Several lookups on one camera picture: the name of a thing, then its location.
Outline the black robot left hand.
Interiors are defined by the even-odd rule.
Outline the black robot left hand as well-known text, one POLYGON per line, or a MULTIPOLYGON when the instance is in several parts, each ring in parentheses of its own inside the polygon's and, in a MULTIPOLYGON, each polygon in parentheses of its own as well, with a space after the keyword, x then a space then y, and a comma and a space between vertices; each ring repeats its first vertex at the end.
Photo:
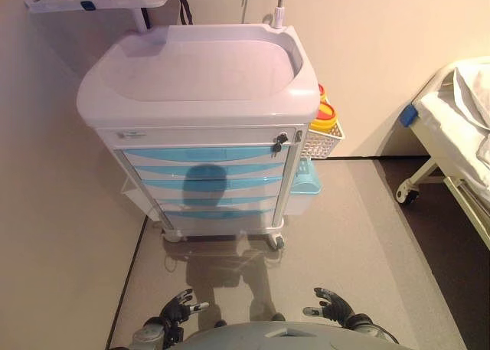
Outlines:
POLYGON ((184 289, 164 305, 159 317, 171 324, 183 323, 188 321, 191 315, 203 312, 210 306, 208 302, 192 304, 192 300, 193 289, 184 289))

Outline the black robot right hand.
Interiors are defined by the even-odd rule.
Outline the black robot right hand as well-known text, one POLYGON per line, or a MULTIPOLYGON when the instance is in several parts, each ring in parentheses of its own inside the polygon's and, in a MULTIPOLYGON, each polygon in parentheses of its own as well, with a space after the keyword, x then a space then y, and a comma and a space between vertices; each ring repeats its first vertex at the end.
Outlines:
POLYGON ((314 288, 314 293, 321 301, 318 307, 305 307, 302 310, 305 316, 323 317, 337 322, 341 327, 345 327, 348 320, 354 316, 354 310, 337 293, 320 287, 314 288))

